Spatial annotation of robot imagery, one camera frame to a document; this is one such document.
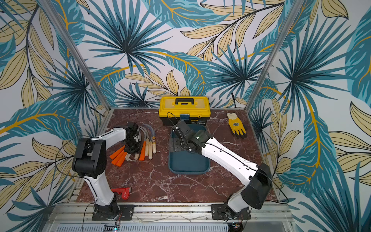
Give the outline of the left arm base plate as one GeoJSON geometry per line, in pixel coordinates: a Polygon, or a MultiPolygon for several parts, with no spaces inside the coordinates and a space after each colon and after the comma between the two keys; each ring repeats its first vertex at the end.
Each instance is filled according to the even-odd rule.
{"type": "Polygon", "coordinates": [[[94,205],[93,221],[107,220],[132,220],[134,205],[117,205],[117,206],[99,206],[94,205]]]}

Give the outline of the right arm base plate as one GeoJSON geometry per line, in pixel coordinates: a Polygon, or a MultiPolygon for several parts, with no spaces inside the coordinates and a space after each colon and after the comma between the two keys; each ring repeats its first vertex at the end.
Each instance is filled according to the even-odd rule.
{"type": "Polygon", "coordinates": [[[251,214],[248,207],[239,212],[234,212],[226,204],[211,204],[211,213],[213,220],[250,220],[251,214]]]}

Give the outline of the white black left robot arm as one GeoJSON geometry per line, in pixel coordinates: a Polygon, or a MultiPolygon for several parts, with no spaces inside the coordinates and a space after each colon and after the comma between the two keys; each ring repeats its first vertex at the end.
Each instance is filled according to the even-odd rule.
{"type": "Polygon", "coordinates": [[[117,143],[124,147],[114,153],[114,163],[120,164],[127,155],[139,154],[142,150],[140,129],[137,123],[128,122],[122,128],[112,130],[78,141],[72,170],[83,178],[94,197],[94,217],[114,220],[120,216],[117,198],[109,187],[105,169],[107,166],[106,151],[117,143]]]}

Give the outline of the teal plastic tray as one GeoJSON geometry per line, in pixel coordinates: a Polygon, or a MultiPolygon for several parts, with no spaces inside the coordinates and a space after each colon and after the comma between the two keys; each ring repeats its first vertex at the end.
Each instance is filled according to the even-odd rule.
{"type": "Polygon", "coordinates": [[[210,160],[199,153],[169,151],[169,169],[177,175],[203,175],[210,169],[210,160]]]}

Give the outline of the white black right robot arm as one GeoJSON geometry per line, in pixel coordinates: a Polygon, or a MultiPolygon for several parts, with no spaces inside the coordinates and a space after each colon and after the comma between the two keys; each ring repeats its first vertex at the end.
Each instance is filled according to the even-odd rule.
{"type": "Polygon", "coordinates": [[[232,194],[215,212],[223,220],[236,219],[250,208],[261,209],[272,188],[271,171],[268,165],[248,161],[232,152],[210,133],[195,132],[184,121],[172,126],[172,131],[180,139],[180,146],[188,151],[207,157],[232,173],[243,188],[232,194]]]}

